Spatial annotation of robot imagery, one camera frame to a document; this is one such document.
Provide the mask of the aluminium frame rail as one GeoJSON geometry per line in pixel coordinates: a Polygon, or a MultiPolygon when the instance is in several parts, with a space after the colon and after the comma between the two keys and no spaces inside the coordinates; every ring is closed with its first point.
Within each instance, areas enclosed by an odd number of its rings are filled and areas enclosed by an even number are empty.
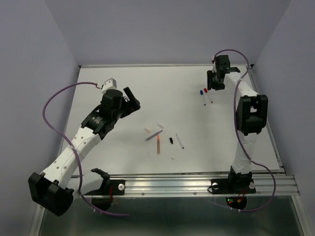
{"type": "MultiPolygon", "coordinates": [[[[113,175],[112,187],[101,192],[102,178],[95,173],[83,177],[82,193],[86,196],[114,198],[214,197],[211,180],[226,175],[113,175]]],[[[257,196],[298,196],[296,180],[285,174],[254,174],[257,196]]]]}

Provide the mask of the red marker pen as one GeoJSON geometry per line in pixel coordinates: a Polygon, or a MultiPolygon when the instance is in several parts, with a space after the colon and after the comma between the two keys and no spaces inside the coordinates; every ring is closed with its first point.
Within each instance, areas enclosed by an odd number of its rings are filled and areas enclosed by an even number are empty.
{"type": "Polygon", "coordinates": [[[208,93],[205,93],[205,94],[207,95],[207,97],[208,97],[210,103],[213,103],[213,100],[212,100],[212,98],[211,98],[211,96],[210,96],[210,92],[208,91],[208,93]]]}

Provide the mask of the purple highlighter pen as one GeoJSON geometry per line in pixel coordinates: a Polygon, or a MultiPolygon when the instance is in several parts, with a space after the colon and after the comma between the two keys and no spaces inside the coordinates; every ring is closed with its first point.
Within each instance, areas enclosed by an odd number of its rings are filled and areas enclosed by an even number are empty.
{"type": "Polygon", "coordinates": [[[152,138],[154,138],[154,137],[156,137],[156,136],[159,135],[162,131],[163,131],[163,130],[160,130],[160,131],[158,131],[158,132],[152,134],[151,136],[147,137],[147,138],[145,139],[145,142],[148,141],[148,140],[150,140],[150,139],[152,139],[152,138]]]}

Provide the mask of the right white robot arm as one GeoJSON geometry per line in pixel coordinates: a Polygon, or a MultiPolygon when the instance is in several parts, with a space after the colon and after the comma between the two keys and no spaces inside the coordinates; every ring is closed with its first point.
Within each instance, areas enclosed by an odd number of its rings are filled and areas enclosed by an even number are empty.
{"type": "Polygon", "coordinates": [[[267,123],[268,97],[258,94],[244,81],[241,71],[232,67],[227,55],[215,56],[213,68],[207,72],[207,89],[234,89],[233,118],[237,136],[234,161],[227,178],[212,179],[213,194],[255,193],[252,179],[252,155],[255,142],[267,123]]]}

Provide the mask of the black marker pen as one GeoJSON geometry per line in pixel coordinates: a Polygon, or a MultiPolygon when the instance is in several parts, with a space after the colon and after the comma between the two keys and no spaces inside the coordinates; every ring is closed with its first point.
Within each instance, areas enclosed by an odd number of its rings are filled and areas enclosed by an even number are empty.
{"type": "Polygon", "coordinates": [[[184,144],[183,144],[183,142],[182,142],[182,140],[181,140],[181,138],[180,138],[180,136],[178,135],[178,134],[176,134],[176,138],[177,138],[177,140],[178,140],[178,142],[179,142],[179,144],[180,144],[180,147],[182,148],[182,149],[184,149],[185,147],[184,147],[184,144]]]}

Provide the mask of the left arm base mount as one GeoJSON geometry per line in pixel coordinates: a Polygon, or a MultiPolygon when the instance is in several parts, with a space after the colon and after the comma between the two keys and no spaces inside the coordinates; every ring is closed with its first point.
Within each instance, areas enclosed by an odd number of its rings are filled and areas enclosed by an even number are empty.
{"type": "Polygon", "coordinates": [[[81,193],[94,196],[122,196],[125,194],[125,188],[124,179],[111,178],[107,172],[94,168],[83,176],[81,193]]]}

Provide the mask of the orange highlighter pen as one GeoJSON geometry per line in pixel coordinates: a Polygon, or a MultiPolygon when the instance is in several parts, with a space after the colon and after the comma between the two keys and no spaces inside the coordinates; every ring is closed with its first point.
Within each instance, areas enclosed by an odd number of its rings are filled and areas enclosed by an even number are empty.
{"type": "Polygon", "coordinates": [[[157,135],[157,154],[160,154],[160,136],[157,135]]]}

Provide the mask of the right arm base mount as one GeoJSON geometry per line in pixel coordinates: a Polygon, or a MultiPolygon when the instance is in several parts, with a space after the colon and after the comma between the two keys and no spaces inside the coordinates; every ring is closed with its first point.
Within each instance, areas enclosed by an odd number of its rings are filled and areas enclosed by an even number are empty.
{"type": "Polygon", "coordinates": [[[215,178],[210,181],[211,185],[208,187],[208,192],[212,194],[233,195],[256,193],[251,172],[248,174],[236,174],[231,170],[227,178],[215,178]]]}

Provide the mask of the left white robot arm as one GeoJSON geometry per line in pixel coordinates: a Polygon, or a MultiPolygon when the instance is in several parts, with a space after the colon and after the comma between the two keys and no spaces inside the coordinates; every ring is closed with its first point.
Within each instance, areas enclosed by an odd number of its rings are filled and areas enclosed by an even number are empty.
{"type": "Polygon", "coordinates": [[[114,129],[119,119],[139,109],[140,102],[130,88],[123,91],[106,89],[100,104],[82,121],[74,138],[69,140],[61,134],[68,146],[56,160],[41,173],[31,174],[28,184],[32,200],[61,216],[75,199],[83,198],[87,193],[106,195],[110,204],[115,193],[124,194],[124,189],[119,188],[124,180],[111,181],[110,175],[99,168],[84,175],[81,162],[114,129]]]}

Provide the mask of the blue marker pen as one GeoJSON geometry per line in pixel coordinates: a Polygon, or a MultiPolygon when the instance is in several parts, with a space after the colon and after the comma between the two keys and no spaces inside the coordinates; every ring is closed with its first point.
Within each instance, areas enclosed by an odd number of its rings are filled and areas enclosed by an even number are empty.
{"type": "Polygon", "coordinates": [[[200,90],[199,92],[200,92],[200,94],[201,94],[201,96],[203,98],[203,104],[204,104],[204,106],[206,106],[206,100],[205,100],[205,96],[204,96],[204,91],[200,90]]]}

